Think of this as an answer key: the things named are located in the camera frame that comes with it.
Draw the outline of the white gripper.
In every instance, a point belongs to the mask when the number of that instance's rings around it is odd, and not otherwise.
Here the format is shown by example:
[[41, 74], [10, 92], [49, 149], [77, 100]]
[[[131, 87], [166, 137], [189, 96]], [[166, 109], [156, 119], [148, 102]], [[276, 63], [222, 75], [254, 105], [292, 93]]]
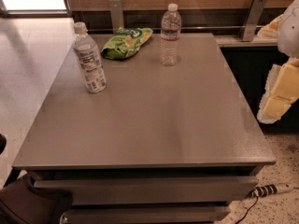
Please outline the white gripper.
[[292, 57], [282, 66], [272, 66], [259, 104], [258, 121], [273, 124], [299, 99], [299, 0], [293, 0], [283, 15], [266, 24], [257, 36], [278, 38], [278, 50]]

